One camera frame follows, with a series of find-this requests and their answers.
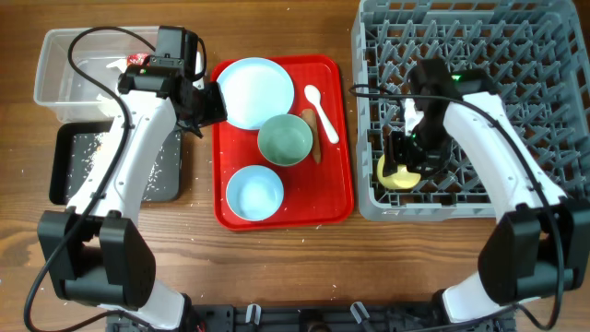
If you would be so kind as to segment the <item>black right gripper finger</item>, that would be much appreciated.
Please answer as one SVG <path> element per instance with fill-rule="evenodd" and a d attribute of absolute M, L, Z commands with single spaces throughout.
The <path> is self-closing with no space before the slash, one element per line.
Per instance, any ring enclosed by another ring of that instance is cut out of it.
<path fill-rule="evenodd" d="M 451 160 L 422 160 L 417 164 L 417 170 L 423 178 L 432 177 L 441 171 L 445 170 L 450 164 Z"/>
<path fill-rule="evenodd" d="M 406 135 L 402 131 L 391 131 L 384 137 L 384 175 L 393 175 L 398 172 L 400 165 L 407 164 L 405 143 Z"/>

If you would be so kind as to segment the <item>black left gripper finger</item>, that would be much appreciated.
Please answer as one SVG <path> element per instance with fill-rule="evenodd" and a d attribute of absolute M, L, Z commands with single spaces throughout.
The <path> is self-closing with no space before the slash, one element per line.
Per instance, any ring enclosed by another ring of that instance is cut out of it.
<path fill-rule="evenodd" d="M 203 137 L 202 132 L 200 131 L 200 129 L 197 126 L 194 126 L 193 124 L 189 124 L 186 122 L 178 122 L 177 126 L 179 127 L 180 130 L 182 130 L 183 132 L 187 132 L 187 133 L 191 133 L 199 138 Z"/>
<path fill-rule="evenodd" d="M 198 124 L 213 125 L 225 122 L 228 113 L 218 82 L 208 82 L 199 91 Z"/>

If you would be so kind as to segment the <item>yellow cup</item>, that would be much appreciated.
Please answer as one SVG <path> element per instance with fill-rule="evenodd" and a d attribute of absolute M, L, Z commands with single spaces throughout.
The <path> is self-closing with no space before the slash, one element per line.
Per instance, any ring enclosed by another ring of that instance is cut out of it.
<path fill-rule="evenodd" d="M 379 183 L 391 190 L 397 189 L 412 189 L 421 180 L 421 175 L 415 172 L 409 172 L 407 166 L 404 164 L 397 166 L 397 172 L 391 175 L 384 175 L 385 156 L 382 155 L 377 163 L 377 178 Z"/>

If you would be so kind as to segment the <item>large light blue plate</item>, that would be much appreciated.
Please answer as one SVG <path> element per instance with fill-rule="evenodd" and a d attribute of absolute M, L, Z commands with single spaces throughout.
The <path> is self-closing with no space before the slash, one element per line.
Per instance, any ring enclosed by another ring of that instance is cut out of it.
<path fill-rule="evenodd" d="M 290 75 L 269 59 L 250 57 L 233 62 L 216 81 L 225 102 L 227 122 L 243 130 L 258 130 L 268 119 L 288 113 L 294 103 Z"/>

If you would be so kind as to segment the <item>white rice pile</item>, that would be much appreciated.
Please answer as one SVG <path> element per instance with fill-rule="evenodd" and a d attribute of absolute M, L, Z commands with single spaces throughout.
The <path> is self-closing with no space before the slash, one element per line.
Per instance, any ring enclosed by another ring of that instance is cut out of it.
<path fill-rule="evenodd" d="M 67 197 L 71 198 L 93 169 L 107 132 L 76 134 L 70 165 L 68 166 Z M 182 138 L 179 132 L 171 132 L 151 168 L 143 194 L 144 201 L 170 201 L 179 192 Z"/>

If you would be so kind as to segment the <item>red snack wrapper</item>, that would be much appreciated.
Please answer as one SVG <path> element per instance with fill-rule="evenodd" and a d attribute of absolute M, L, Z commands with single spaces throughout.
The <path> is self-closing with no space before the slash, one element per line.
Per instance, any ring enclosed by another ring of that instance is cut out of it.
<path fill-rule="evenodd" d="M 126 57 L 126 65 L 144 65 L 149 61 L 149 53 L 134 53 Z"/>

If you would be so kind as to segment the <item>mint green bowl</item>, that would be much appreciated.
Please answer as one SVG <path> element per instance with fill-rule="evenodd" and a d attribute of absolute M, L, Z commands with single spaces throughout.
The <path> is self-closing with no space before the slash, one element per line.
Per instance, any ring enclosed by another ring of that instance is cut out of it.
<path fill-rule="evenodd" d="M 303 161 L 313 147 L 311 128 L 293 114 L 281 114 L 268 119 L 260 128 L 257 146 L 271 163 L 290 167 Z"/>

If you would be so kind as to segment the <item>white napkin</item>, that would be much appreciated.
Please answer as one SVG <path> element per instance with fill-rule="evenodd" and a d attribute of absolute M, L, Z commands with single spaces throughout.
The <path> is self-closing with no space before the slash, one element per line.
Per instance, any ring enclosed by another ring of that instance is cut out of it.
<path fill-rule="evenodd" d="M 127 69 L 127 60 L 125 58 L 117 59 L 106 65 L 109 69 L 117 69 L 120 73 L 124 73 Z"/>

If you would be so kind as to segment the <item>small light blue bowl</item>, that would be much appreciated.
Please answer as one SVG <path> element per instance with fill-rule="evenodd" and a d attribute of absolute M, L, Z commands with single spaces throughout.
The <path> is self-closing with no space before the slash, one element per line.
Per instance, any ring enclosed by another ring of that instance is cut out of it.
<path fill-rule="evenodd" d="M 271 169 L 251 165 L 231 176 L 225 197 L 234 215 L 246 221 L 258 222 L 269 219 L 279 210 L 284 199 L 284 186 Z"/>

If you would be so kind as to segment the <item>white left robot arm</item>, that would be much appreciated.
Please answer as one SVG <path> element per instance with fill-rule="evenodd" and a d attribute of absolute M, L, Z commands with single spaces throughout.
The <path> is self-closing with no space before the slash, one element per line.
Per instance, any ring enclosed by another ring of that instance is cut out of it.
<path fill-rule="evenodd" d="M 205 82 L 203 40 L 162 26 L 149 56 L 128 66 L 109 96 L 119 106 L 85 182 L 61 212 L 46 211 L 37 234 L 50 279 L 66 301 L 96 306 L 149 331 L 196 331 L 204 321 L 186 294 L 156 278 L 156 260 L 138 228 L 148 177 L 174 129 L 199 135 L 223 122 L 219 85 Z"/>

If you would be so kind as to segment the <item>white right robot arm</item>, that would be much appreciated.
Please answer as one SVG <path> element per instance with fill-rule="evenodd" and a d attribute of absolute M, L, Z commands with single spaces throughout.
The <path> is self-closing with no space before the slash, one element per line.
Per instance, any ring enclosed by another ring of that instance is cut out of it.
<path fill-rule="evenodd" d="M 563 294 L 579 289 L 589 259 L 589 203 L 568 197 L 539 167 L 507 118 L 500 92 L 480 68 L 451 71 L 441 59 L 418 62 L 406 94 L 356 84 L 358 98 L 397 101 L 405 120 L 383 143 L 383 177 L 428 176 L 465 152 L 493 205 L 496 226 L 477 271 L 435 293 L 422 331 L 458 331 L 552 298 L 551 330 Z"/>

